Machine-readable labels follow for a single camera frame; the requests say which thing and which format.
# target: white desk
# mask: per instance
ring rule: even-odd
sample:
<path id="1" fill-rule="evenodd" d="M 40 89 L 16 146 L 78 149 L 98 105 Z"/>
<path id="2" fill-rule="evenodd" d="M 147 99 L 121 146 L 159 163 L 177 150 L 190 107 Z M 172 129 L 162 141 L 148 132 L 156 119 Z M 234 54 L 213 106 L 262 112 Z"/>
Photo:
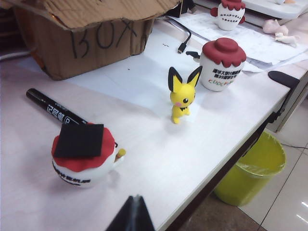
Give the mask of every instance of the white desk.
<path id="1" fill-rule="evenodd" d="M 303 18 L 307 14 L 291 31 L 306 39 Z M 184 37 L 161 22 L 155 28 L 181 35 L 179 41 Z M 201 50 L 201 44 L 192 45 Z M 10 231 L 102 231 L 127 197 L 137 194 L 155 229 L 166 229 L 289 90 L 267 73 L 241 75 L 223 92 L 206 90 L 193 123 L 175 125 L 149 109 L 21 69 L 19 61 L 1 63 L 1 228 Z M 281 70 L 297 78 L 306 72 L 297 65 Z M 124 163 L 91 189 L 60 180 L 51 165 L 51 144 L 61 124 L 26 98 L 29 88 L 87 121 L 104 123 L 126 149 Z"/>

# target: black marker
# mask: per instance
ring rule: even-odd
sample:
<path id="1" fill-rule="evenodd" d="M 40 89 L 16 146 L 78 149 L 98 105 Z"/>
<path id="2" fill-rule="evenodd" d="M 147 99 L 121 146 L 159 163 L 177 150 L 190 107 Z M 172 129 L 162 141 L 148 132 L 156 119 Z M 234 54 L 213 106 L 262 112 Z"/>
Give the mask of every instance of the black marker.
<path id="1" fill-rule="evenodd" d="M 53 115 L 56 119 L 60 120 L 63 124 L 87 124 L 87 121 L 67 110 L 61 104 L 48 98 L 38 90 L 31 88 L 26 92 L 26 96 L 46 110 L 49 114 Z"/>

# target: red cup lid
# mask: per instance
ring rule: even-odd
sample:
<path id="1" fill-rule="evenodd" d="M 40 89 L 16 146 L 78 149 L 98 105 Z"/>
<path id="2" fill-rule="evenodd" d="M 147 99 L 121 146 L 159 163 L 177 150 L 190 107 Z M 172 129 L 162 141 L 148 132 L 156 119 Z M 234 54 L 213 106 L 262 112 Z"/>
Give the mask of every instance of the red cup lid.
<path id="1" fill-rule="evenodd" d="M 216 64 L 222 63 L 224 67 L 231 64 L 239 66 L 246 60 L 246 54 L 241 47 L 231 38 L 218 38 L 202 47 L 203 54 Z"/>
<path id="2" fill-rule="evenodd" d="M 233 9 L 236 9 L 239 11 L 240 9 L 245 8 L 245 3 L 242 2 L 242 0 L 221 0 L 221 4 L 224 8 L 227 8 L 232 11 Z"/>
<path id="3" fill-rule="evenodd" d="M 55 149 L 59 136 L 56 136 L 53 140 L 51 154 L 53 160 L 57 165 L 68 168 L 74 172 L 81 172 L 88 168 L 94 168 L 101 166 L 105 160 L 114 152 L 115 149 L 115 140 L 107 128 L 103 128 L 103 139 L 102 139 L 102 148 L 101 155 L 94 157 L 78 157 L 78 158 L 57 158 L 54 157 Z"/>

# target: black cable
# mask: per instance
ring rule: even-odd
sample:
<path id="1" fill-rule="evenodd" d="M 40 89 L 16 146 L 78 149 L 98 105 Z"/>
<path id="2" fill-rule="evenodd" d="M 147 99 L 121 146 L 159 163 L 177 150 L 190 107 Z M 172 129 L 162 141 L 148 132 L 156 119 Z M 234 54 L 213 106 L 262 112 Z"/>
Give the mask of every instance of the black cable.
<path id="1" fill-rule="evenodd" d="M 188 40 L 191 38 L 192 33 L 191 33 L 190 29 L 188 29 L 188 28 L 187 28 L 186 26 L 184 26 L 183 24 L 179 23 L 177 20 L 175 20 L 175 19 L 173 19 L 173 18 L 171 18 L 171 17 L 169 17 L 169 16 L 166 16 L 166 18 L 171 19 L 172 21 L 176 22 L 177 24 L 179 24 L 179 25 L 183 28 L 183 30 L 185 30 L 186 32 L 189 33 L 187 39 L 186 39 L 184 42 L 182 42 L 181 45 L 180 45 L 179 48 L 178 48 L 178 53 L 181 54 L 181 53 L 183 53 L 183 51 L 185 50 L 185 48 L 186 48 L 186 46 L 187 46 L 187 42 L 188 42 Z"/>
<path id="2" fill-rule="evenodd" d="M 291 145 L 288 145 L 288 144 L 285 144 L 285 143 L 282 143 L 282 145 L 285 145 L 285 146 L 288 146 L 288 147 L 292 147 L 292 148 L 303 148 L 303 149 L 308 149 L 308 148 L 306 148 L 306 147 L 291 146 Z"/>

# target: yellow-green trash bin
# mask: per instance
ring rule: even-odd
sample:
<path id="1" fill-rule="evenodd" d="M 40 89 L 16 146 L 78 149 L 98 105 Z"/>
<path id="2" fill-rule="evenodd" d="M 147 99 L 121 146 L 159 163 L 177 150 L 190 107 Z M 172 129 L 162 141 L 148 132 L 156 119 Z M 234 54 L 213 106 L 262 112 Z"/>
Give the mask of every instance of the yellow-green trash bin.
<path id="1" fill-rule="evenodd" d="M 263 132 L 255 145 L 240 158 L 215 188 L 216 196 L 235 206 L 249 203 L 286 164 L 280 142 Z"/>

